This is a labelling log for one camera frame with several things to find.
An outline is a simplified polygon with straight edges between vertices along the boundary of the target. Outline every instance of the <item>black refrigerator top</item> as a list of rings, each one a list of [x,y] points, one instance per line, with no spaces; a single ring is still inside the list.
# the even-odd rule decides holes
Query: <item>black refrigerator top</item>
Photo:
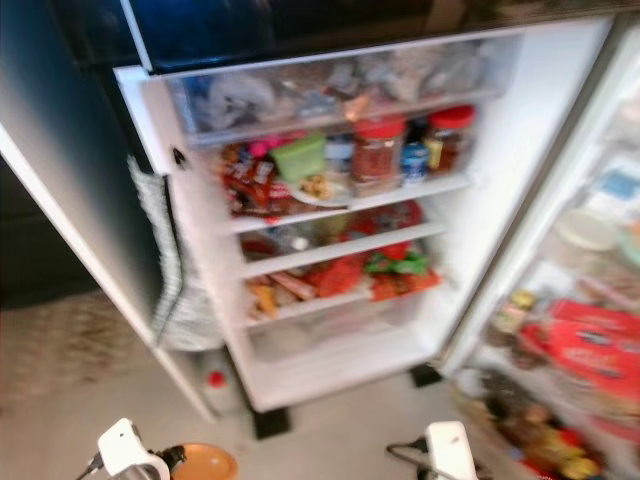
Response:
[[[120,0],[50,0],[77,63],[139,64]],[[640,10],[640,0],[130,0],[154,73]]]

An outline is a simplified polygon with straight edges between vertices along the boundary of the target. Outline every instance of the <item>red lid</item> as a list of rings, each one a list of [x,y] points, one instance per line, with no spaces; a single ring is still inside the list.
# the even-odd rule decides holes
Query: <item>red lid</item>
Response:
[[[365,118],[356,122],[356,132],[363,138],[384,139],[396,137],[404,132],[403,115]]]
[[[209,374],[209,386],[214,388],[222,388],[227,386],[227,379],[224,373],[213,371]]]
[[[429,122],[436,128],[464,128],[471,125],[476,110],[472,105],[441,110],[429,115]]]

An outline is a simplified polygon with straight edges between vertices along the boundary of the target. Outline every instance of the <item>floor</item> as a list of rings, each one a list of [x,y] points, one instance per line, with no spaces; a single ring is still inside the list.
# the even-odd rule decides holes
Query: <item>floor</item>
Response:
[[[96,452],[98,436],[121,417],[138,426],[145,446],[215,444],[233,454],[241,480],[413,479],[412,467],[384,446],[411,441],[433,421],[460,417],[448,387],[412,387],[399,374],[292,409],[294,430],[256,441],[246,413],[201,421],[153,362],[99,381],[24,397],[0,416],[0,478],[74,479]],[[514,478],[511,462],[471,433],[474,455],[495,478]],[[105,478],[99,474],[92,478]]]

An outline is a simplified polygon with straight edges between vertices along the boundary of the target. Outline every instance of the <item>green container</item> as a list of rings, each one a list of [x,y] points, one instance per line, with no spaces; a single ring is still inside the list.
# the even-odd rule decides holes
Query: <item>green container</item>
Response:
[[[327,169],[324,158],[325,136],[312,133],[300,140],[271,150],[280,176],[287,182],[297,183],[309,175],[322,173]]]

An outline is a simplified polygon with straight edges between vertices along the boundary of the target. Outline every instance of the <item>refrigerator foot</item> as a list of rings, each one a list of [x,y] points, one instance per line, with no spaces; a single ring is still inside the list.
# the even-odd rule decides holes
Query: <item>refrigerator foot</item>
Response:
[[[258,440],[275,437],[291,430],[288,408],[278,408],[268,412],[256,412],[251,409],[253,432]]]
[[[411,380],[416,388],[426,387],[442,380],[437,370],[426,363],[411,368],[409,375],[411,375]]]

